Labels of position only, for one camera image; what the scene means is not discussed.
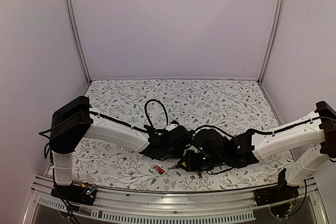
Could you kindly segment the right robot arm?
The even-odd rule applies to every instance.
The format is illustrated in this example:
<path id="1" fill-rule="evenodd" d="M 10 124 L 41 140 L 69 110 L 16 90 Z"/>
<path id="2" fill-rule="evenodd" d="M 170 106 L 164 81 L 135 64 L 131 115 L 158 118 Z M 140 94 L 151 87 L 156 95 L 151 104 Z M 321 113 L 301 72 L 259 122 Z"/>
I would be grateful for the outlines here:
<path id="1" fill-rule="evenodd" d="M 294 163 L 278 175 L 279 184 L 271 190 L 276 201 L 284 200 L 323 163 L 335 158 L 335 110 L 325 101 L 308 115 L 269 132 L 248 129 L 227 138 L 216 129 L 198 130 L 191 138 L 192 150 L 178 161 L 187 172 L 203 172 L 222 165 L 244 168 L 274 154 L 308 145 Z"/>

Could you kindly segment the black-faced white remote control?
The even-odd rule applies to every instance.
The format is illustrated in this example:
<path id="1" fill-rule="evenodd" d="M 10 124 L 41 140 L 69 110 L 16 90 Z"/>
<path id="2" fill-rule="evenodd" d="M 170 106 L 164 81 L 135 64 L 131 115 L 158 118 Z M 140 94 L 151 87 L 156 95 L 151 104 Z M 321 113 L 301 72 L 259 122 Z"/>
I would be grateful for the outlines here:
<path id="1" fill-rule="evenodd" d="M 171 167 L 163 167 L 160 165 L 154 165 L 152 167 L 152 170 L 155 174 L 157 174 L 160 177 L 163 176 L 171 176 L 171 171 L 175 168 L 175 166 L 171 166 Z"/>

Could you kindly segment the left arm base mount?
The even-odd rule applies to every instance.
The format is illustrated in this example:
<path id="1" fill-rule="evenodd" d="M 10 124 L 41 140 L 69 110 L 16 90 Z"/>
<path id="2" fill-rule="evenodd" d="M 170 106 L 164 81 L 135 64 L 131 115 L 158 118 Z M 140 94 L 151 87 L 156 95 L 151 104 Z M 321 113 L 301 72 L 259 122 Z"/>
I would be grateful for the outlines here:
<path id="1" fill-rule="evenodd" d="M 69 186 L 54 184 L 51 191 L 51 196 L 55 198 L 88 206 L 93 206 L 96 194 L 96 186 L 89 183 L 81 185 L 71 184 Z"/>

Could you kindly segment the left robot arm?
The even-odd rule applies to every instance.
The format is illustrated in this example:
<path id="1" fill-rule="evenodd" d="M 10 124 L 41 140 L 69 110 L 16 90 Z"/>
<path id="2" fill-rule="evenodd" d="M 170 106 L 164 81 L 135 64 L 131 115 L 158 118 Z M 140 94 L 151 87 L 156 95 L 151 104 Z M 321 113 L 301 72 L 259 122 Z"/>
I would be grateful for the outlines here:
<path id="1" fill-rule="evenodd" d="M 72 184 L 72 154 L 84 137 L 121 145 L 160 161 L 182 158 L 191 142 L 191 134 L 181 125 L 171 123 L 163 129 L 146 125 L 141 129 L 102 114 L 90 105 L 88 97 L 79 96 L 53 113 L 49 135 L 57 190 L 67 200 L 78 195 Z"/>

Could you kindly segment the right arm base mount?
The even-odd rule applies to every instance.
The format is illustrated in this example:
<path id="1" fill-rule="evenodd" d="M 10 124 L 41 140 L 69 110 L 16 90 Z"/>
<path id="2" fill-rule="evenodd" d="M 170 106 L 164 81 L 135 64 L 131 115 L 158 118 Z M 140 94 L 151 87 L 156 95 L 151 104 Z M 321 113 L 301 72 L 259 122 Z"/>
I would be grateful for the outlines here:
<path id="1" fill-rule="evenodd" d="M 268 206 L 270 213 L 277 219 L 289 217 L 297 201 L 298 186 L 276 185 L 256 189 L 254 200 L 257 206 Z"/>

